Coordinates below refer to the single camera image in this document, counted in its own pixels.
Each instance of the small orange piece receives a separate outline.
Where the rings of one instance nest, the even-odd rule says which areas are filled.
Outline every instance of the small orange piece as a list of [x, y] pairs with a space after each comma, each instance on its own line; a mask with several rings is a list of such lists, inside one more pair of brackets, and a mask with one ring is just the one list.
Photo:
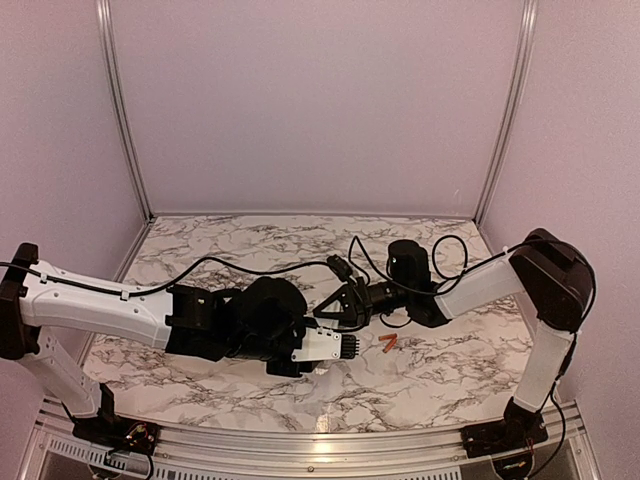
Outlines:
[[389, 350], [391, 350], [393, 348], [393, 346], [397, 343], [397, 341], [398, 341], [398, 337], [396, 335], [396, 338], [392, 338], [391, 341], [387, 344], [387, 346], [384, 347], [383, 352], [384, 353], [388, 353]]

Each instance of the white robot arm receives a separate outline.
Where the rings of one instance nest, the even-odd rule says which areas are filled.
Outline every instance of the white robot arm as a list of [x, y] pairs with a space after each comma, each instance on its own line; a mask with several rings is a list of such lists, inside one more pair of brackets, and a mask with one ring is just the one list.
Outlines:
[[[0, 357], [22, 363], [60, 398], [76, 423], [76, 436], [123, 448], [135, 421], [115, 415], [108, 387], [82, 372], [51, 327], [116, 335], [212, 361], [262, 360], [269, 374], [297, 377], [319, 361], [354, 358], [357, 339], [341, 332], [365, 327], [373, 314], [404, 307], [412, 320], [433, 328], [502, 297], [527, 293], [540, 322], [522, 380], [502, 422], [467, 427], [463, 438], [470, 457], [523, 447], [530, 432], [535, 441], [546, 439], [540, 410], [568, 367], [575, 334], [592, 303], [593, 270], [579, 252], [536, 230], [508, 254], [442, 284], [431, 282], [426, 251], [410, 240], [389, 246], [386, 282], [365, 285], [337, 256], [327, 264], [345, 284], [314, 317], [337, 320], [340, 330], [306, 317], [304, 297], [284, 279], [260, 277], [242, 291], [148, 289], [57, 269], [38, 260], [35, 245], [23, 244], [0, 284]], [[325, 310], [336, 302], [339, 312]], [[152, 453], [149, 438], [157, 438], [152, 434], [157, 426], [146, 428], [144, 441], [125, 447]]]

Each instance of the cable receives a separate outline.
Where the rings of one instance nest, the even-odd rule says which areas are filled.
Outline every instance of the cable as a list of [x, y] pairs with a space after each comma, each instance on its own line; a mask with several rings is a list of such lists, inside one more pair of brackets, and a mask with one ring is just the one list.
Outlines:
[[[463, 267], [462, 267], [462, 271], [460, 272], [460, 274], [458, 274], [456, 277], [447, 277], [445, 275], [442, 275], [442, 272], [440, 271], [440, 269], [437, 266], [437, 263], [435, 262], [435, 257], [436, 257], [436, 248], [437, 246], [440, 244], [441, 241], [449, 239], [449, 238], [453, 238], [457, 241], [460, 242], [460, 245], [462, 245], [462, 249], [463, 249], [463, 253], [464, 253], [464, 262], [463, 262]], [[460, 281], [462, 280], [462, 278], [468, 274], [469, 272], [480, 268], [483, 265], [486, 265], [487, 263], [496, 260], [497, 258], [500, 258], [502, 256], [505, 256], [508, 253], [513, 252], [514, 250], [526, 246], [526, 245], [535, 245], [535, 244], [540, 244], [540, 243], [545, 243], [545, 244], [549, 244], [549, 245], [563, 245], [566, 248], [571, 249], [576, 256], [587, 266], [587, 269], [589, 270], [589, 274], [591, 276], [591, 283], [592, 283], [592, 287], [593, 290], [591, 292], [591, 297], [589, 300], [589, 303], [587, 305], [587, 308], [585, 309], [583, 315], [582, 315], [582, 320], [584, 320], [587, 315], [589, 315], [589, 313], [591, 312], [591, 309], [593, 308], [593, 305], [595, 303], [595, 297], [596, 297], [596, 276], [595, 276], [595, 271], [593, 269], [593, 267], [591, 266], [591, 264], [587, 261], [587, 259], [584, 257], [584, 255], [582, 255], [582, 253], [573, 245], [571, 245], [570, 243], [567, 242], [563, 242], [561, 240], [548, 240], [548, 239], [532, 239], [532, 240], [525, 240], [522, 243], [519, 243], [517, 245], [514, 245], [513, 247], [509, 248], [507, 251], [503, 251], [498, 253], [497, 255], [494, 255], [486, 260], [483, 260], [482, 262], [472, 266], [472, 267], [468, 267], [468, 262], [469, 262], [469, 251], [467, 249], [467, 245], [465, 244], [464, 240], [460, 237], [458, 237], [457, 235], [445, 235], [441, 238], [438, 239], [438, 241], [434, 244], [432, 250], [431, 250], [431, 258], [432, 258], [432, 262], [434, 265], [434, 269], [436, 270], [436, 272], [438, 273], [438, 275], [440, 275], [441, 277], [447, 279], [447, 281], [453, 281], [453, 283], [445, 288], [442, 291], [436, 291], [436, 292], [423, 292], [421, 290], [415, 290], [413, 288], [409, 288], [405, 285], [402, 285], [401, 283], [396, 282], [395, 280], [393, 280], [391, 277], [385, 275], [384, 273], [382, 273], [380, 271], [380, 269], [375, 265], [375, 263], [373, 262], [373, 260], [371, 259], [371, 256], [369, 255], [369, 253], [367, 252], [366, 248], [364, 247], [362, 241], [360, 240], [360, 238], [355, 235], [353, 237], [353, 239], [351, 240], [351, 245], [349, 246], [349, 257], [351, 257], [352, 254], [352, 250], [353, 250], [353, 245], [357, 243], [358, 246], [360, 247], [360, 250], [362, 251], [362, 253], [364, 254], [365, 258], [367, 259], [367, 262], [369, 262], [369, 265], [371, 266], [371, 268], [373, 268], [373, 270], [383, 279], [385, 279], [386, 281], [390, 282], [393, 285], [396, 285], [397, 287], [400, 287], [402, 289], [404, 289], [407, 292], [410, 293], [414, 293], [417, 295], [424, 295], [427, 297], [438, 297], [441, 295], [445, 295], [449, 292], [451, 292], [454, 288], [456, 288], [458, 286], [458, 284], [460, 283]], [[278, 270], [271, 270], [271, 271], [259, 271], [259, 270], [251, 270], [248, 268], [244, 268], [244, 267], [240, 267], [238, 265], [234, 265], [231, 262], [228, 262], [226, 260], [222, 260], [221, 258], [218, 257], [214, 257], [211, 255], [207, 255], [204, 257], [199, 258], [198, 260], [196, 260], [194, 263], [191, 264], [191, 266], [189, 266], [186, 270], [184, 270], [180, 275], [178, 275], [177, 277], [175, 277], [172, 280], [169, 280], [166, 283], [163, 283], [161, 285], [158, 285], [156, 287], [153, 287], [151, 289], [148, 290], [142, 290], [142, 291], [134, 291], [134, 292], [130, 292], [129, 296], [130, 297], [142, 297], [142, 296], [146, 296], [146, 295], [152, 295], [154, 293], [158, 293], [161, 292], [163, 290], [166, 290], [167, 288], [172, 287], [173, 285], [177, 284], [178, 282], [180, 282], [181, 280], [183, 280], [187, 275], [189, 275], [193, 270], [195, 270], [200, 264], [204, 263], [204, 262], [217, 262], [227, 268], [231, 268], [234, 270], [238, 270], [240, 272], [243, 273], [247, 273], [250, 275], [278, 275], [278, 274], [282, 274], [282, 273], [287, 273], [287, 272], [291, 272], [294, 270], [298, 270], [300, 268], [306, 268], [306, 267], [310, 267], [310, 266], [315, 266], [315, 265], [322, 265], [325, 266], [327, 268], [329, 268], [332, 272], [333, 270], [331, 269], [330, 265], [327, 262], [320, 262], [320, 261], [311, 261], [311, 262], [304, 262], [304, 263], [300, 263], [300, 264], [296, 264], [296, 265], [292, 265], [290, 267], [285, 267], [285, 268], [281, 268]], [[354, 267], [356, 267], [360, 272], [364, 273], [368, 279], [368, 282], [371, 280], [371, 277], [369, 276], [368, 273], [366, 273], [366, 271], [364, 269], [362, 269], [361, 267], [359, 267], [358, 265], [356, 265], [351, 258], [349, 258], [349, 261], [352, 263], [352, 265], [354, 265]], [[0, 262], [0, 267], [4, 267], [4, 268], [15, 268], [24, 272], [27, 272], [31, 275], [35, 275], [39, 278], [42, 278], [42, 273], [38, 272], [36, 270], [33, 270], [31, 268], [26, 268], [23, 267], [21, 265], [15, 265], [13, 263], [9, 263], [9, 262]], [[112, 290], [112, 289], [108, 289], [108, 288], [103, 288], [103, 287], [97, 287], [95, 285], [88, 285], [82, 282], [76, 282], [74, 280], [69, 280], [67, 278], [60, 278], [60, 277], [56, 277], [56, 276], [47, 276], [48, 280], [51, 280], [52, 282], [55, 283], [61, 283], [63, 285], [69, 285], [72, 287], [77, 287], [77, 288], [81, 288], [83, 290], [89, 290], [92, 292], [96, 292], [96, 293], [103, 293], [106, 295], [116, 295], [116, 296], [121, 296], [122, 295], [122, 291], [119, 290]]]
[[392, 325], [391, 323], [387, 323], [387, 322], [384, 320], [383, 316], [385, 316], [385, 314], [384, 314], [384, 313], [381, 313], [381, 314], [380, 314], [380, 321], [382, 322], [382, 324], [383, 324], [385, 327], [388, 327], [388, 328], [403, 328], [403, 327], [406, 327], [407, 325], [409, 325], [409, 324], [413, 321], [413, 320], [409, 319], [408, 321], [406, 321], [406, 322], [405, 322], [405, 323], [403, 323], [402, 325]]
[[465, 264], [463, 265], [462, 268], [462, 272], [460, 272], [460, 274], [455, 277], [455, 280], [453, 281], [453, 284], [449, 287], [447, 287], [445, 290], [441, 291], [441, 292], [423, 292], [421, 290], [415, 290], [413, 288], [409, 288], [406, 285], [402, 285], [401, 283], [396, 282], [394, 279], [392, 279], [391, 277], [385, 275], [384, 273], [382, 273], [380, 271], [380, 269], [376, 266], [376, 264], [373, 262], [373, 260], [371, 259], [371, 256], [369, 255], [369, 252], [367, 252], [367, 249], [364, 247], [364, 245], [362, 244], [362, 241], [360, 240], [360, 238], [356, 235], [355, 237], [353, 237], [353, 241], [356, 242], [358, 244], [358, 246], [360, 247], [360, 250], [362, 251], [364, 258], [367, 259], [367, 262], [369, 262], [369, 265], [371, 265], [371, 268], [373, 269], [374, 272], [376, 272], [381, 278], [383, 278], [384, 280], [386, 280], [387, 282], [391, 283], [392, 285], [395, 285], [396, 287], [400, 287], [403, 290], [406, 290], [407, 292], [410, 293], [415, 293], [417, 295], [424, 295], [426, 297], [439, 297], [440, 295], [445, 295], [447, 293], [449, 293], [451, 290], [453, 290], [454, 288], [456, 288], [458, 286], [458, 284], [460, 283], [460, 281], [462, 280], [462, 278], [465, 275], [466, 272], [466, 268], [467, 268], [467, 263], [469, 260], [469, 253], [467, 250], [467, 246], [466, 244], [464, 244], [464, 242], [462, 242], [463, 245], [463, 250], [465, 251]]
[[365, 285], [369, 285], [369, 284], [371, 283], [371, 277], [369, 276], [369, 273], [368, 273], [364, 268], [362, 268], [360, 265], [358, 265], [356, 262], [354, 262], [354, 261], [351, 259], [351, 254], [352, 254], [352, 252], [353, 252], [353, 245], [354, 245], [355, 243], [356, 243], [356, 237], [354, 236], [354, 237], [351, 239], [351, 243], [349, 244], [349, 252], [347, 253], [347, 260], [349, 260], [349, 263], [350, 263], [351, 265], [353, 265], [353, 266], [354, 266], [354, 268], [355, 268], [356, 270], [358, 270], [358, 271], [359, 271], [359, 272], [361, 272], [365, 277], [367, 277], [367, 281], [365, 282]]
[[[434, 244], [434, 248], [431, 251], [431, 258], [435, 259], [435, 253], [436, 253], [435, 247], [439, 244], [440, 240], [442, 240], [444, 238], [455, 238], [455, 237], [456, 237], [455, 235], [446, 235], [445, 237], [442, 237], [441, 239], [439, 239]], [[369, 255], [369, 253], [367, 252], [366, 248], [362, 244], [362, 241], [360, 240], [360, 238], [358, 238], [357, 235], [355, 237], [353, 237], [353, 241], [358, 244], [358, 246], [360, 247], [360, 250], [362, 250], [362, 253], [364, 254], [364, 257], [367, 259], [367, 262], [369, 262], [369, 265], [371, 265], [371, 268], [381, 278], [383, 278], [384, 280], [392, 283], [393, 285], [396, 285], [397, 287], [400, 287], [400, 288], [406, 290], [407, 292], [415, 293], [417, 295], [424, 295], [424, 296], [427, 296], [427, 297], [438, 297], [440, 295], [445, 295], [445, 294], [451, 292], [455, 287], [458, 286], [458, 284], [460, 283], [462, 278], [465, 275], [467, 275], [469, 272], [472, 272], [473, 270], [476, 270], [477, 268], [480, 268], [481, 266], [486, 265], [487, 263], [490, 263], [493, 260], [496, 260], [496, 259], [498, 259], [500, 257], [503, 257], [503, 256], [513, 252], [514, 250], [516, 250], [516, 249], [518, 249], [520, 247], [524, 247], [524, 246], [527, 246], [527, 245], [536, 245], [536, 244], [541, 244], [541, 243], [542, 244], [548, 244], [548, 245], [562, 245], [562, 246], [572, 250], [576, 254], [576, 256], [585, 264], [585, 266], [587, 267], [587, 270], [589, 271], [589, 276], [591, 277], [592, 291], [591, 291], [591, 297], [589, 298], [589, 303], [587, 304], [587, 307], [585, 308], [585, 310], [584, 310], [584, 312], [582, 314], [582, 320], [587, 318], [587, 316], [591, 312], [591, 309], [593, 308], [593, 305], [595, 303], [596, 290], [597, 290], [595, 270], [593, 269], [593, 266], [591, 266], [589, 261], [586, 259], [586, 257], [580, 252], [580, 250], [578, 250], [576, 247], [574, 247], [570, 243], [563, 242], [562, 240], [551, 240], [551, 239], [544, 239], [544, 238], [525, 240], [522, 243], [519, 243], [517, 245], [512, 246], [511, 248], [507, 249], [506, 251], [502, 251], [502, 252], [500, 252], [500, 253], [498, 253], [498, 254], [490, 257], [490, 258], [487, 258], [487, 259], [481, 261], [480, 263], [478, 263], [476, 265], [473, 265], [472, 267], [467, 268], [467, 263], [468, 263], [468, 258], [469, 258], [469, 253], [468, 253], [467, 246], [466, 246], [466, 244], [464, 243], [464, 241], [460, 237], [457, 237], [456, 239], [460, 241], [460, 244], [463, 246], [463, 251], [465, 253], [465, 261], [464, 261], [464, 265], [463, 265], [462, 271], [456, 277], [449, 277], [448, 281], [453, 280], [453, 283], [449, 287], [447, 287], [446, 289], [444, 289], [442, 291], [437, 291], [437, 292], [423, 292], [421, 290], [415, 290], [413, 288], [409, 288], [409, 287], [407, 287], [405, 285], [402, 285], [401, 283], [396, 282], [395, 280], [393, 280], [389, 276], [387, 276], [384, 273], [382, 273], [380, 271], [380, 269], [375, 265], [373, 260], [371, 259], [371, 256]], [[436, 272], [439, 272], [439, 269], [437, 268], [436, 263], [435, 262], [433, 262], [433, 263], [434, 263], [434, 269], [436, 270]]]
[[436, 240], [436, 243], [433, 244], [433, 248], [431, 249], [431, 262], [433, 263], [433, 269], [436, 271], [436, 273], [440, 275], [441, 278], [444, 278], [445, 280], [455, 280], [461, 275], [465, 274], [465, 270], [463, 269], [463, 271], [460, 272], [458, 275], [454, 275], [453, 277], [448, 277], [447, 275], [445, 275], [440, 271], [440, 268], [438, 268], [438, 262], [436, 262], [436, 253], [438, 250], [438, 245], [440, 245], [440, 242], [444, 240], [448, 240], [450, 238], [456, 240], [457, 242], [460, 243], [460, 245], [462, 245], [462, 251], [464, 253], [464, 262], [463, 262], [464, 269], [466, 269], [467, 265], [469, 264], [469, 249], [467, 248], [467, 244], [462, 238], [460, 238], [458, 235], [445, 235], [444, 237], [440, 237], [438, 240]]
[[[180, 275], [178, 275], [177, 277], [175, 277], [172, 280], [169, 280], [168, 282], [165, 282], [161, 285], [157, 285], [153, 288], [150, 288], [148, 290], [141, 290], [141, 291], [133, 291], [129, 293], [130, 297], [143, 297], [146, 295], [152, 295], [154, 293], [158, 293], [158, 292], [162, 292], [164, 290], [166, 290], [167, 288], [170, 288], [172, 286], [174, 286], [175, 284], [177, 284], [178, 282], [180, 282], [181, 280], [183, 280], [186, 276], [188, 276], [193, 270], [195, 270], [198, 266], [200, 266], [200, 264], [204, 263], [204, 262], [217, 262], [221, 265], [224, 265], [227, 268], [233, 269], [233, 270], [238, 270], [240, 272], [243, 273], [247, 273], [249, 275], [279, 275], [282, 273], [287, 273], [287, 272], [292, 272], [294, 270], [298, 270], [300, 268], [306, 268], [306, 267], [311, 267], [311, 266], [325, 266], [329, 269], [331, 269], [331, 267], [329, 266], [329, 264], [327, 262], [320, 262], [320, 261], [311, 261], [311, 262], [303, 262], [303, 263], [299, 263], [296, 265], [292, 265], [290, 267], [285, 267], [285, 268], [280, 268], [277, 270], [270, 270], [270, 271], [260, 271], [260, 270], [251, 270], [248, 268], [244, 268], [244, 267], [240, 267], [238, 265], [234, 265], [231, 262], [228, 262], [226, 260], [222, 260], [221, 258], [218, 257], [214, 257], [211, 255], [207, 255], [204, 257], [199, 258], [198, 260], [196, 260], [195, 262], [193, 262], [186, 270], [184, 270]], [[37, 270], [33, 270], [31, 268], [26, 268], [23, 267], [21, 265], [16, 265], [14, 263], [10, 263], [10, 262], [0, 262], [0, 267], [4, 267], [4, 268], [15, 268], [17, 270], [21, 270], [23, 272], [29, 273], [30, 275], [35, 275], [36, 277], [42, 278], [42, 272], [38, 272]], [[105, 295], [116, 295], [116, 296], [121, 296], [122, 295], [122, 291], [120, 290], [113, 290], [110, 288], [103, 288], [103, 287], [98, 287], [95, 285], [89, 285], [86, 283], [82, 283], [82, 282], [76, 282], [74, 280], [70, 280], [68, 278], [61, 278], [61, 277], [56, 277], [53, 275], [47, 275], [47, 280], [52, 281], [54, 283], [60, 283], [63, 285], [68, 285], [71, 287], [76, 287], [76, 288], [81, 288], [83, 290], [89, 290], [91, 292], [95, 292], [95, 293], [102, 293]]]
[[551, 387], [551, 392], [549, 393], [549, 398], [551, 399], [551, 403], [553, 403], [553, 406], [556, 407], [556, 409], [558, 410], [558, 413], [560, 414], [560, 418], [562, 419], [562, 435], [560, 436], [560, 442], [558, 443], [558, 446], [556, 447], [556, 449], [553, 451], [553, 453], [549, 456], [549, 458], [547, 458], [547, 460], [540, 465], [540, 468], [538, 468], [535, 472], [533, 472], [531, 475], [529, 475], [527, 478], [531, 479], [534, 478], [535, 476], [537, 476], [542, 470], [544, 470], [547, 465], [549, 465], [551, 463], [551, 461], [556, 458], [558, 456], [558, 453], [560, 453], [560, 450], [562, 449], [562, 445], [565, 441], [565, 438], [567, 436], [567, 419], [564, 416], [564, 412], [562, 411], [562, 408], [560, 407], [560, 405], [558, 405], [558, 402], [556, 401], [556, 399], [553, 397], [555, 390], [556, 390], [556, 385], [557, 385], [557, 381], [553, 384], [553, 387]]

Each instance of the metal frame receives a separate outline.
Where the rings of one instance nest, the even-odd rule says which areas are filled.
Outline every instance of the metal frame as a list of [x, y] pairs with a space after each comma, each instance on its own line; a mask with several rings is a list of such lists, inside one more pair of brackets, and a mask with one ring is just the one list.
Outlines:
[[[573, 447], [581, 480], [599, 480], [575, 402], [563, 405], [563, 412], [567, 419], [568, 445]], [[550, 439], [541, 446], [555, 445], [562, 431], [560, 415], [554, 407], [546, 408], [543, 414]], [[467, 458], [460, 436], [462, 426], [381, 433], [313, 434], [248, 432], [164, 423], [161, 424], [154, 463], [158, 472], [186, 469], [195, 474], [215, 473], [230, 480], [247, 477], [391, 480], [415, 478], [417, 474], [427, 477], [434, 471], [452, 471], [456, 467], [489, 461], [489, 457]], [[48, 451], [74, 458], [74, 455], [78, 456], [77, 451], [74, 453], [76, 447], [95, 450], [94, 456], [99, 459], [101, 447], [91, 447], [87, 442], [74, 438], [72, 428], [73, 424], [59, 401], [45, 399], [19, 478], [38, 478], [44, 465], [44, 453]], [[61, 449], [60, 442], [70, 444], [70, 448]], [[114, 460], [131, 473], [146, 471], [146, 458], [143, 456], [115, 454]]]
[[153, 220], [154, 215], [151, 210], [149, 198], [142, 179], [140, 164], [138, 162], [138, 154], [133, 142], [131, 126], [127, 118], [127, 110], [125, 108], [124, 95], [122, 92], [122, 82], [118, 70], [118, 60], [116, 55], [116, 45], [113, 34], [113, 24], [111, 21], [111, 3], [110, 0], [97, 0], [98, 24], [100, 26], [100, 40], [102, 43], [102, 53], [104, 55], [105, 65], [107, 69], [107, 79], [109, 82], [109, 90], [111, 92], [111, 100], [113, 109], [120, 132], [120, 140], [124, 150], [127, 167], [131, 176], [131, 183], [138, 202], [140, 212], [146, 222]]
[[[131, 182], [134, 188], [136, 200], [140, 212], [142, 213], [145, 221], [150, 222], [155, 218], [156, 214], [152, 211], [149, 197], [147, 195], [144, 179], [140, 169], [138, 161], [138, 155], [133, 141], [133, 134], [131, 132], [131, 126], [127, 117], [127, 111], [125, 106], [124, 94], [122, 89], [122, 82], [120, 79], [120, 73], [118, 69], [117, 53], [115, 46], [115, 38], [113, 32], [113, 22], [111, 18], [111, 2], [110, 0], [96, 0], [98, 23], [100, 26], [100, 37], [103, 47], [103, 55], [105, 59], [107, 79], [109, 83], [109, 89], [111, 92], [111, 99], [116, 115], [116, 121], [118, 124], [118, 130], [120, 132], [120, 138], [122, 141], [123, 151], [127, 161], [127, 167], [131, 176]], [[491, 162], [487, 171], [487, 176], [482, 187], [480, 198], [476, 206], [475, 214], [473, 215], [473, 221], [476, 225], [481, 225], [487, 215], [489, 204], [496, 189], [498, 177], [504, 159], [506, 157], [507, 148], [509, 145], [509, 139], [513, 128], [514, 120], [516, 117], [518, 105], [520, 103], [524, 86], [526, 83], [526, 77], [531, 59], [531, 50], [533, 47], [533, 37], [535, 30], [535, 22], [538, 11], [538, 0], [524, 0], [522, 21], [520, 25], [520, 34], [518, 38], [518, 46], [516, 50], [516, 59], [514, 63], [513, 73], [511, 77], [511, 84], [509, 87], [509, 94], [505, 105], [502, 121], [496, 143], [493, 149]], [[182, 216], [182, 215], [250, 215], [255, 214], [269, 214], [273, 215], [273, 212], [161, 212], [157, 215], [165, 216]], [[322, 212], [314, 212], [306, 214], [322, 215]], [[460, 218], [468, 219], [468, 216], [450, 216], [442, 215], [441, 218]]]
[[493, 149], [489, 171], [487, 178], [480, 194], [476, 213], [473, 217], [476, 225], [482, 225], [484, 222], [493, 194], [496, 189], [500, 170], [504, 164], [509, 147], [509, 139], [513, 129], [514, 120], [518, 111], [518, 106], [522, 98], [522, 93], [526, 84], [529, 64], [531, 62], [531, 50], [533, 48], [533, 35], [535, 31], [536, 18], [538, 14], [538, 0], [525, 0], [524, 9], [522, 11], [522, 23], [520, 24], [520, 38], [518, 39], [518, 48], [516, 51], [516, 61], [511, 76], [511, 86], [509, 87], [509, 95], [502, 116], [502, 123], [496, 144]]

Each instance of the white arm segment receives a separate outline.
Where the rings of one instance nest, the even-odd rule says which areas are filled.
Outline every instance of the white arm segment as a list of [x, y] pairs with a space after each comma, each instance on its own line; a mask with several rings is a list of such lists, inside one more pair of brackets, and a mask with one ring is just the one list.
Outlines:
[[[452, 281], [440, 287], [448, 288]], [[518, 275], [504, 256], [465, 275], [451, 292], [436, 297], [436, 304], [445, 317], [453, 319], [499, 298], [525, 292]], [[564, 361], [573, 335], [538, 322], [533, 349], [518, 384], [513, 401], [516, 405], [537, 412], [542, 408]]]
[[18, 362], [62, 400], [72, 415], [78, 418], [94, 417], [102, 398], [98, 382], [82, 371], [58, 343], [49, 327], [40, 330], [38, 346], [38, 354], [29, 353]]
[[[143, 287], [76, 275], [40, 261], [36, 266], [46, 275], [67, 278], [97, 287], [135, 292]], [[27, 275], [27, 295], [20, 299], [26, 325], [68, 327], [116, 335], [164, 349], [171, 327], [165, 316], [173, 312], [173, 296], [165, 291], [146, 297], [127, 298], [91, 292], [77, 287], [44, 281]]]
[[[439, 290], [446, 290], [452, 283], [453, 280], [444, 283]], [[465, 274], [451, 292], [435, 300], [444, 316], [453, 319], [499, 298], [524, 291], [509, 257], [504, 256]]]
[[538, 322], [531, 355], [513, 395], [516, 405], [530, 412], [542, 408], [572, 343], [572, 333]]

